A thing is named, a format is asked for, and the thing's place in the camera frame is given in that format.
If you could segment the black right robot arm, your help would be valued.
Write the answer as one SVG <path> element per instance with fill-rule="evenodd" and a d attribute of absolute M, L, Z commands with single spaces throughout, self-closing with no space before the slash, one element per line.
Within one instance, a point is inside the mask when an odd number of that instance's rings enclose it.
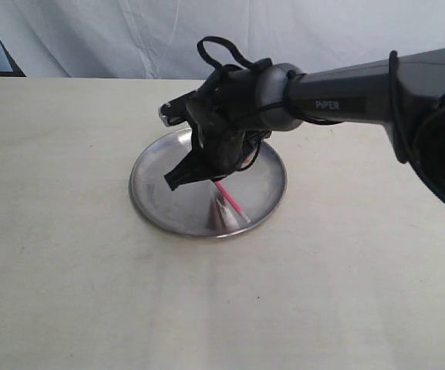
<path fill-rule="evenodd" d="M 211 74 L 159 110 L 166 126 L 191 129 L 190 152 L 164 177 L 169 188 L 246 170 L 273 132 L 352 122 L 383 126 L 397 160 L 445 204 L 445 48 L 392 51 L 315 73 L 269 58 L 249 61 L 217 36 L 199 41 L 197 51 Z"/>

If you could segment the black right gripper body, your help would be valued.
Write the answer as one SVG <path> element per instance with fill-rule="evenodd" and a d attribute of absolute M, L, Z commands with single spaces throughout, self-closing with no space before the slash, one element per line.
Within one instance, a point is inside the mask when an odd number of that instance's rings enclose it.
<path fill-rule="evenodd" d="M 242 171 L 242 163 L 268 129 L 259 122 L 255 92 L 261 73 L 251 70 L 213 72 L 197 90 L 189 153 L 164 175 L 168 187 L 222 180 Z"/>

